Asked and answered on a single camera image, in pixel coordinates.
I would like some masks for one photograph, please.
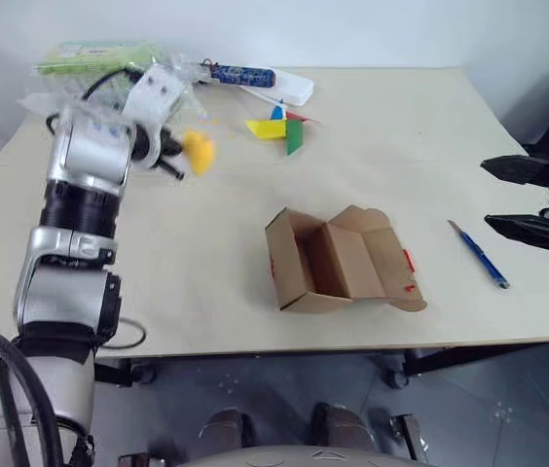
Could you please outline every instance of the white wall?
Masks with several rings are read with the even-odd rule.
[[[0,0],[0,147],[29,66],[74,39],[278,66],[462,65],[517,139],[549,123],[549,0]]]

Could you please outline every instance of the gray floor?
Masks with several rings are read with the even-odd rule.
[[[392,364],[394,355],[380,357]],[[190,459],[214,412],[250,413],[260,444],[300,444],[313,405],[342,404],[372,427],[379,450],[407,456],[384,427],[389,414],[414,413],[428,459],[442,467],[549,466],[549,344],[413,379],[402,390],[380,378],[376,355],[159,359],[150,385],[98,384],[95,465],[154,450]]]

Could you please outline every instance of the robotic arm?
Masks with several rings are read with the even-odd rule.
[[[53,128],[45,207],[14,303],[19,335],[0,336],[0,466],[92,465],[93,358],[121,307],[121,279],[107,269],[115,220],[131,163],[183,178],[166,158],[187,148],[163,127],[175,81],[154,65],[122,116],[74,103]]]

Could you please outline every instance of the cardboard box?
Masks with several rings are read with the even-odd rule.
[[[285,208],[266,227],[281,309],[330,311],[375,299],[406,311],[426,307],[387,216],[349,206],[328,222]]]

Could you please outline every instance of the white table surface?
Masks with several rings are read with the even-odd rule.
[[[302,69],[315,93],[305,146],[261,142],[246,119],[270,106],[240,90],[200,89],[218,140],[213,169],[181,184],[133,171],[118,218],[123,316],[149,330],[117,355],[180,355],[549,340],[549,252],[503,238],[488,213],[535,213],[545,190],[479,167],[524,154],[459,69]],[[51,137],[29,117],[0,153],[0,332],[29,230],[43,206]],[[428,307],[368,300],[328,314],[279,311],[264,228],[284,206],[328,219],[348,206],[386,212],[417,267]],[[501,290],[452,232],[456,220],[512,284]],[[117,341],[129,341],[120,330]]]

